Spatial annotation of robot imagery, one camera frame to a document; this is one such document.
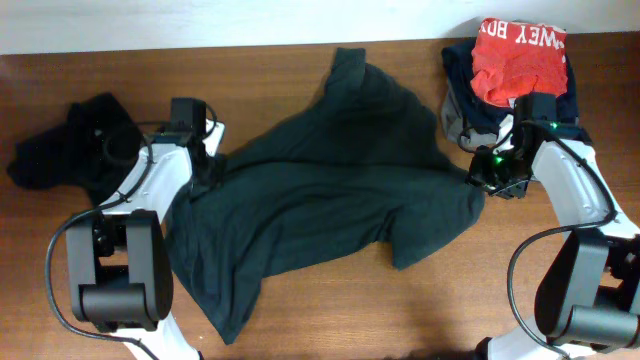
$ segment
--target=wooden table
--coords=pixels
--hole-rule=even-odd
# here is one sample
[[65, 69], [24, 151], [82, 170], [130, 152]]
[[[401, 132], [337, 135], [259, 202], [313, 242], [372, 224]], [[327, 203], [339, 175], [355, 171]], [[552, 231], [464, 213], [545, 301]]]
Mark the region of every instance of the wooden table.
[[[368, 61], [439, 112], [446, 92], [440, 50], [457, 40], [352, 44]], [[322, 94], [336, 45], [103, 52], [0, 57], [0, 164], [13, 145], [65, 121], [69, 104], [111, 91], [136, 121], [167, 120], [172, 97], [211, 103], [227, 125], [229, 152], [305, 109]], [[640, 35], [571, 35], [581, 123], [602, 173], [629, 217], [640, 221]], [[470, 156], [438, 134], [460, 166]], [[44, 295], [43, 260], [54, 229], [87, 208], [80, 189], [26, 191], [0, 174], [0, 358], [130, 359], [125, 347], [63, 330]], [[181, 286], [173, 313], [207, 359], [375, 359], [420, 350], [466, 350], [516, 326], [507, 304], [509, 258], [527, 236], [556, 225], [539, 185], [526, 199], [488, 199], [480, 221], [456, 241], [398, 272], [390, 248], [374, 244], [352, 256], [263, 281], [257, 308], [237, 342], [224, 346]], [[516, 271], [516, 296], [532, 314], [538, 283], [561, 245], [533, 245]], [[68, 317], [64, 246], [54, 282]], [[598, 359], [637, 359], [618, 352]]]

